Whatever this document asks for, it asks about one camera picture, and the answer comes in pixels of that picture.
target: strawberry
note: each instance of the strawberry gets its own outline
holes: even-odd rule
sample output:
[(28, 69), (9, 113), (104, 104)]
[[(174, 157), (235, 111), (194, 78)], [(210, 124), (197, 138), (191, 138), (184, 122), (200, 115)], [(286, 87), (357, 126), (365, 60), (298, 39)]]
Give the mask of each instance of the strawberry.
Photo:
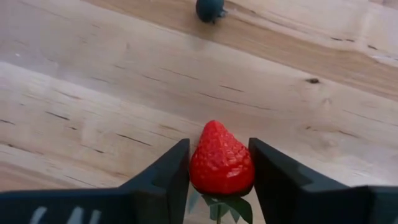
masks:
[(205, 125), (189, 170), (192, 185), (202, 194), (244, 195), (254, 181), (249, 150), (218, 121)]

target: strawberry leaf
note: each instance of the strawberry leaf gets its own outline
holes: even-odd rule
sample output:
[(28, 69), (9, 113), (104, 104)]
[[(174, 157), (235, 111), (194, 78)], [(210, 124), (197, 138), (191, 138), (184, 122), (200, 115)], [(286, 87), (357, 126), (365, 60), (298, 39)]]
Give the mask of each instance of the strawberry leaf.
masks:
[(235, 209), (233, 209), (231, 207), (229, 208), (229, 210), (231, 211), (231, 215), (232, 215), (232, 218), (234, 218), (235, 223), (238, 223), (239, 218), (241, 218), (241, 215)]
[(239, 197), (226, 198), (223, 200), (223, 202), (232, 208), (231, 211), (235, 210), (235, 212), (240, 214), (243, 220), (248, 224), (253, 223), (253, 211), (251, 210), (249, 202)]
[(199, 196), (200, 196), (199, 192), (196, 189), (193, 189), (188, 199), (188, 213), (192, 212), (193, 208), (198, 202)]
[(207, 196), (207, 195), (202, 195), (203, 199), (205, 199), (205, 202), (208, 206), (211, 205), (216, 205), (217, 203), (220, 203), (219, 201)]
[(213, 221), (217, 221), (218, 215), (222, 218), (229, 211), (229, 207), (225, 203), (217, 203), (214, 205), (210, 205), (210, 219)]

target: green sepal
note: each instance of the green sepal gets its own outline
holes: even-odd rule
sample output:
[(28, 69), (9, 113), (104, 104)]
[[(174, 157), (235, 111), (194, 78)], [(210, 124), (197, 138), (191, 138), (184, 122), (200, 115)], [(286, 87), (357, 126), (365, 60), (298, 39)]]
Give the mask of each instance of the green sepal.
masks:
[(203, 197), (203, 199), (205, 199), (205, 202), (208, 206), (215, 205), (215, 204), (219, 203), (219, 201), (217, 201), (216, 199), (213, 199), (207, 195), (202, 195), (202, 197)]
[(245, 199), (239, 198), (239, 197), (231, 197), (231, 198), (226, 198), (226, 199), (222, 200), (222, 202), (224, 202), (225, 204), (227, 204), (229, 206), (229, 209), (231, 210), (231, 214), (232, 214), (232, 211), (234, 210), (236, 213), (241, 215), (243, 220), (246, 221), (248, 224), (253, 223), (253, 211), (251, 210), (250, 203), (247, 202)]
[(231, 207), (229, 208), (229, 210), (231, 212), (232, 218), (234, 218), (235, 223), (238, 223), (239, 218), (241, 218), (241, 215), (235, 209), (233, 209)]

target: light wood tabletop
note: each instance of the light wood tabletop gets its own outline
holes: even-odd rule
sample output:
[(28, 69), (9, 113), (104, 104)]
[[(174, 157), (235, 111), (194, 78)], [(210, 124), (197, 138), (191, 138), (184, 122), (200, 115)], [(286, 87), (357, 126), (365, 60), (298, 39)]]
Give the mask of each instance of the light wood tabletop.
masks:
[(211, 119), (344, 184), (398, 185), (397, 1), (225, 8), (212, 25), (193, 0), (0, 1), (0, 190), (118, 186)]

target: wood grain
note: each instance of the wood grain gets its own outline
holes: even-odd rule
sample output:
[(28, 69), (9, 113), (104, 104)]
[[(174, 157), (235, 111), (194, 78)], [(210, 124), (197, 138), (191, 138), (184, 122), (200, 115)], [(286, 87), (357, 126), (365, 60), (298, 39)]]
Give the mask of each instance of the wood grain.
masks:
[(211, 119), (345, 184), (398, 184), (398, 68), (375, 58), (398, 52), (395, 9), (247, 0), (208, 26), (193, 4), (1, 1), (0, 190), (118, 186)]

